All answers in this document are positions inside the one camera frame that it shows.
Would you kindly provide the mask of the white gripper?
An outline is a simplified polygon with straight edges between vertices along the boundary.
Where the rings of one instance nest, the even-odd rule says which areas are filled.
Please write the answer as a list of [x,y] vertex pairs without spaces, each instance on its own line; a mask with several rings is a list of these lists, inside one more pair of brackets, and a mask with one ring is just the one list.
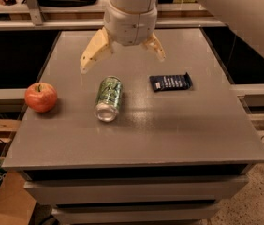
[[154,33],[156,6],[145,12],[125,12],[108,1],[104,27],[91,38],[80,59],[80,70],[86,74],[94,65],[113,54],[111,40],[123,46],[140,45],[154,53],[159,61],[166,58],[163,46]]

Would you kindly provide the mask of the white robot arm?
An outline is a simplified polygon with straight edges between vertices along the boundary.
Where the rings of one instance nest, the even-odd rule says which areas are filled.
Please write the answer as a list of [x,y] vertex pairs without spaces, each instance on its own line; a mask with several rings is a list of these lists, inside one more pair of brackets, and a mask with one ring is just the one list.
[[[185,11],[183,24],[221,23],[264,58],[264,0],[195,0],[197,11]],[[143,45],[159,60],[165,50],[154,33],[158,0],[106,0],[103,27],[91,38],[81,55],[81,72],[112,54],[114,42]]]

